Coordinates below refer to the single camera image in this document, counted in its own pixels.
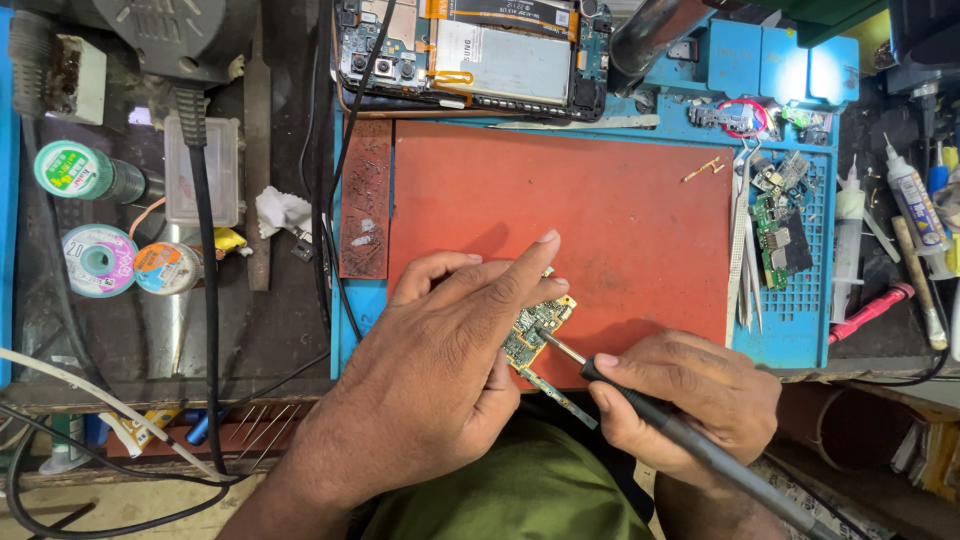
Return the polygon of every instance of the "solder wick spool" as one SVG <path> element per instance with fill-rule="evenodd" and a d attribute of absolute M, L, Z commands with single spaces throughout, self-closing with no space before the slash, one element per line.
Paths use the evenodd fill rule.
<path fill-rule="evenodd" d="M 181 294 L 197 285 L 204 274 L 204 258 L 178 242 L 158 242 L 140 250 L 133 260 L 136 282 L 161 296 Z"/>
<path fill-rule="evenodd" d="M 143 173 L 133 165 L 71 140 L 44 146 L 36 155 L 34 176 L 47 191 L 72 199 L 128 204 L 146 188 Z"/>
<path fill-rule="evenodd" d="M 116 296 L 133 284 L 136 244 L 109 225 L 83 225 L 63 237 L 70 288 L 90 298 Z"/>

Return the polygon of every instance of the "glue tube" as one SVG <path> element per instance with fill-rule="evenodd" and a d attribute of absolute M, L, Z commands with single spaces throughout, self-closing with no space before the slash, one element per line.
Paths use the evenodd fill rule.
<path fill-rule="evenodd" d="M 913 237 L 917 255 L 921 255 L 930 267 L 932 280 L 948 280 L 956 274 L 947 267 L 946 252 L 953 245 L 933 209 L 917 169 L 906 164 L 887 138 L 887 182 L 894 192 L 900 214 L 906 218 L 907 228 Z"/>
<path fill-rule="evenodd" d="M 833 237 L 836 248 L 833 256 L 833 312 L 830 322 L 844 324 L 847 321 L 847 302 L 853 285 L 862 285 L 856 278 L 860 265 L 860 233 L 863 231 L 863 208 L 867 194 L 860 189 L 856 178 L 856 156 L 847 173 L 847 183 L 837 193 L 836 217 L 833 222 Z"/>

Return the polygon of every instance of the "soldering iron handle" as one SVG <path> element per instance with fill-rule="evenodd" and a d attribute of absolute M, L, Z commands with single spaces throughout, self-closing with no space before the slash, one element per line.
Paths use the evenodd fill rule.
<path fill-rule="evenodd" d="M 651 398 L 631 388 L 625 388 L 604 377 L 593 363 L 593 356 L 580 369 L 580 376 L 586 380 L 601 380 L 619 390 L 634 406 L 637 416 L 647 424 L 689 452 L 698 461 L 720 477 L 727 479 L 741 491 L 749 495 L 754 501 L 762 504 L 777 517 L 792 525 L 800 532 L 814 540 L 840 540 L 832 530 L 821 524 L 801 507 L 786 497 L 750 469 L 728 454 L 702 433 L 695 430 L 688 423 L 680 420 L 669 412 L 667 403 L 663 400 Z"/>

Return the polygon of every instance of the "red screwdriver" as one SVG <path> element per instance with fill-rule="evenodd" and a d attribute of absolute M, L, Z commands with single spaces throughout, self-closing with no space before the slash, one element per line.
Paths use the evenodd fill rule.
<path fill-rule="evenodd" d="M 890 290 L 883 296 L 864 306 L 842 324 L 833 325 L 833 328 L 830 329 L 830 337 L 827 343 L 834 343 L 850 336 L 850 334 L 859 330 L 860 327 L 863 326 L 863 323 L 876 319 L 880 313 L 883 313 L 900 300 L 913 298 L 913 294 L 913 287 L 906 283 L 897 282 L 890 285 Z"/>

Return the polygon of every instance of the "finger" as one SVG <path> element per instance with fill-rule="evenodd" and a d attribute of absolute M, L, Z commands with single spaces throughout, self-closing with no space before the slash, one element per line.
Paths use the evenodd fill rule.
<path fill-rule="evenodd" d="M 731 388 L 738 388 L 745 377 L 744 367 L 740 364 L 673 339 L 671 332 L 660 332 L 643 339 L 620 358 L 625 363 L 684 366 Z"/>
<path fill-rule="evenodd" d="M 502 323 L 494 325 L 497 331 L 499 327 L 514 322 L 527 295 L 540 283 L 543 272 L 559 250 L 560 234 L 551 229 L 527 248 L 499 278 L 474 293 L 483 315 Z"/>
<path fill-rule="evenodd" d="M 479 255 L 468 255 L 452 251 L 444 251 L 429 257 L 410 261 L 403 274 L 396 282 L 394 296 L 390 299 L 391 306 L 404 306 L 417 299 L 423 298 L 430 292 L 430 282 L 441 278 L 464 266 L 480 264 L 483 258 Z"/>
<path fill-rule="evenodd" d="M 734 391 L 683 365 L 657 365 L 628 357 L 599 354 L 597 370 L 608 379 L 672 402 L 711 429 L 730 429 L 740 421 L 741 403 Z"/>
<path fill-rule="evenodd" d="M 600 430 L 612 446 L 659 471 L 673 472 L 694 465 L 692 455 L 640 420 L 616 388 L 595 381 L 588 389 L 600 408 Z"/>
<path fill-rule="evenodd" d="M 464 424 L 460 441 L 463 455 L 475 458 L 489 450 L 519 405 L 520 390 L 510 377 L 507 354 L 497 349 L 487 384 Z"/>
<path fill-rule="evenodd" d="M 457 270 L 430 292 L 426 307 L 440 309 L 463 300 L 499 278 L 513 263 L 512 260 L 494 260 Z"/>
<path fill-rule="evenodd" d="M 570 290 L 570 283 L 564 278 L 541 278 L 534 290 L 527 294 L 527 299 L 520 307 L 533 307 L 537 304 L 561 299 Z"/>

